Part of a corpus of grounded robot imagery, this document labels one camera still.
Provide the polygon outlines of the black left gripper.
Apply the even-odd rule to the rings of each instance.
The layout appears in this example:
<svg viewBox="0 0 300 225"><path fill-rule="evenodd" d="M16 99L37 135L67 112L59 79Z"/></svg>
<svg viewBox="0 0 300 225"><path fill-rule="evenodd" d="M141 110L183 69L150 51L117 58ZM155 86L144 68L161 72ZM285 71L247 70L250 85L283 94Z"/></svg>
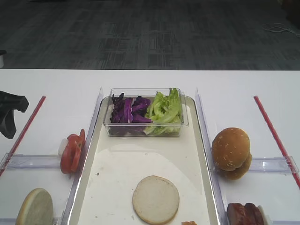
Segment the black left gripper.
<svg viewBox="0 0 300 225"><path fill-rule="evenodd" d="M0 132L7 138L13 139L16 133L14 110L26 112L29 102L25 96L0 92Z"/></svg>

